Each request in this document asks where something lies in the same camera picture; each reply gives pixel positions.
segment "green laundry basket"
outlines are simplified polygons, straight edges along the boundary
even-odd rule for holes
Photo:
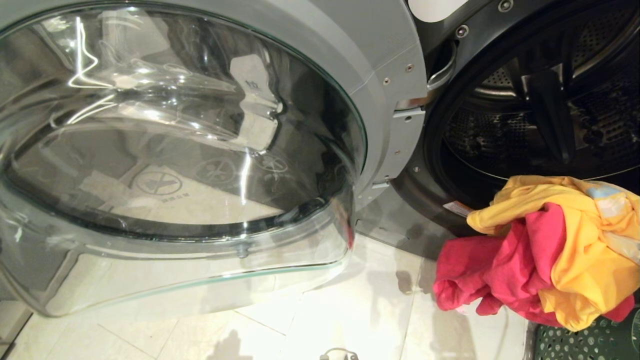
[[[638,360],[640,309],[625,321],[596,319],[587,329],[572,332],[541,325],[536,334],[534,360]]]

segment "front-load washing machine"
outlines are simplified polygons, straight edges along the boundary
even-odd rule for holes
[[[633,1],[4,0],[0,29],[0,274],[45,316],[244,306],[355,228],[637,169]]]

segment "white tile floor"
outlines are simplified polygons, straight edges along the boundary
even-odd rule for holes
[[[358,236],[347,270],[300,296],[157,323],[33,316],[8,360],[519,360],[526,322],[439,311],[434,262]],[[345,352],[329,353],[344,360]]]

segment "yellow cloth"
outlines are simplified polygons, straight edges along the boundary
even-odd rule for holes
[[[598,191],[602,186],[618,192],[604,192],[609,196],[601,198]],[[599,201],[588,193],[600,197]],[[560,324],[579,331],[640,286],[640,267],[606,244],[607,233],[640,240],[640,197],[596,181],[515,176],[496,194],[491,206],[469,214],[467,223],[481,233],[496,234],[502,226],[540,210],[546,202],[562,207],[567,239],[551,271],[556,288],[541,290],[538,295],[545,312],[555,311]],[[614,205],[609,208],[602,206],[611,202]]]

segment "warning sticker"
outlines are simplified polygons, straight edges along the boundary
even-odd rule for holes
[[[461,203],[460,201],[452,201],[452,202],[448,202],[447,204],[444,204],[442,206],[443,208],[460,215],[463,218],[466,218],[467,216],[469,216],[469,213],[471,213],[471,211],[473,211],[472,208],[464,205],[463,203]]]

